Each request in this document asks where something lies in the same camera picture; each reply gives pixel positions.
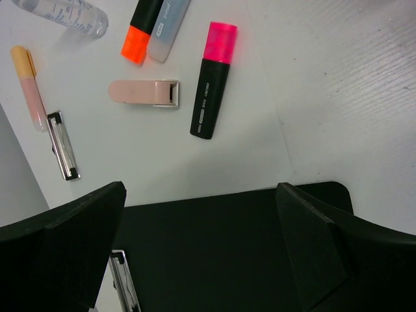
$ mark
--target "tabletop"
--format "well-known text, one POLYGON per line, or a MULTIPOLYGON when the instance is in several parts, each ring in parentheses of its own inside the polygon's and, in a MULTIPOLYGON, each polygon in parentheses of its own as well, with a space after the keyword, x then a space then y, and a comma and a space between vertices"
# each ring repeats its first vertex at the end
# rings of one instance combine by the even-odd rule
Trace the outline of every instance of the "tabletop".
MULTIPOLYGON (((119 2, 135 6, 135 1, 119 2)), ((190 21, 197 23, 200 16, 211 14, 210 10, 192 9, 202 2, 191 3, 180 34, 194 25, 190 21)), ((123 5, 107 0, 91 3, 120 21, 128 23, 131 17, 132 12, 123 5)), ((274 118, 279 121, 290 158, 291 174, 282 177, 295 185, 338 181, 350 191, 359 217, 416 234, 416 3, 215 3, 216 8, 222 6, 224 21, 235 16, 239 5, 239 12, 247 12, 245 27, 253 32, 253 53, 258 54, 262 66, 256 77, 263 73, 262 85, 267 85, 265 92, 272 97, 277 112, 274 118)), ((69 44, 59 26, 30 14, 17 22, 19 14, 24 12, 10 1, 0 2, 0 38, 7 43, 0 47, 2 67, 14 44, 31 46, 39 70, 77 53, 79 47, 69 44)), ((116 36, 111 27, 110 22, 105 36, 119 44, 125 31, 116 36)), ((10 78, 15 75, 12 68, 7 65, 4 69, 0 72, 0 103, 9 107, 21 91, 18 81, 10 78)), ((18 138, 24 136, 17 127, 14 131, 18 138)), ((69 190, 65 198, 73 196, 69 190)), ((106 308, 111 306, 106 298, 116 299, 108 273, 104 281, 98 310, 115 311, 106 308)))

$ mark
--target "yellow pen cap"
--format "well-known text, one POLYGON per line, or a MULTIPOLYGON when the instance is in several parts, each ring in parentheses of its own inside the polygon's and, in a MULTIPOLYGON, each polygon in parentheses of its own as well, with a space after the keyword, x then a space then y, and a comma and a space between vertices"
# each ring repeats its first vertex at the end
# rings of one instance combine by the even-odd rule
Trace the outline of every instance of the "yellow pen cap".
POLYGON ((19 79, 36 77, 36 71, 34 70, 32 55, 29 50, 20 45, 14 46, 10 50, 12 60, 19 79))

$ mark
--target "black highlighter body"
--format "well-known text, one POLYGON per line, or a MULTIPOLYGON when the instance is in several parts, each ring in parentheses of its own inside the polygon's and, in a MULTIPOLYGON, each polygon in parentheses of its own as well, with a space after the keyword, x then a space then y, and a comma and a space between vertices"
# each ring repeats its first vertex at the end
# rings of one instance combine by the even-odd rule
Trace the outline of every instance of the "black highlighter body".
POLYGON ((196 89, 190 133, 209 140, 213 137, 216 118, 226 88, 229 64, 203 59, 196 89))

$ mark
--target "highlighter cap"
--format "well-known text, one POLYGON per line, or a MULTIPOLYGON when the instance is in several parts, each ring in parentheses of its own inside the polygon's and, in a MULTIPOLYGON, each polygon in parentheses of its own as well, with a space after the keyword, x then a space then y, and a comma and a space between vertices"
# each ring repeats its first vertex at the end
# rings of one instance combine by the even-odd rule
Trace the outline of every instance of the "highlighter cap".
POLYGON ((131 62, 140 64, 146 56, 146 49, 149 40, 149 34, 146 34, 134 26, 130 26, 124 40, 121 54, 131 62))
POLYGON ((234 25, 211 22, 203 58, 231 64, 235 40, 237 39, 237 29, 237 26, 234 25))

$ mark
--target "orange highlighter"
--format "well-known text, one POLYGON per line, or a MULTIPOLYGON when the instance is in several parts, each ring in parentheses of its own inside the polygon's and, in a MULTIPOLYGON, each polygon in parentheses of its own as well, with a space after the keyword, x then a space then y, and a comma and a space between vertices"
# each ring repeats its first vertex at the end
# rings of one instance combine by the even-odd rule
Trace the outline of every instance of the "orange highlighter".
POLYGON ((128 60, 141 64, 146 56, 146 49, 151 32, 161 11, 163 0, 139 0, 130 27, 125 37, 122 55, 128 60))
POLYGON ((27 108, 31 114, 34 128, 39 132, 47 131, 47 116, 40 98, 38 85, 34 78, 36 71, 34 70, 32 55, 29 50, 17 45, 10 50, 14 67, 18 73, 21 89, 25 95, 27 108))

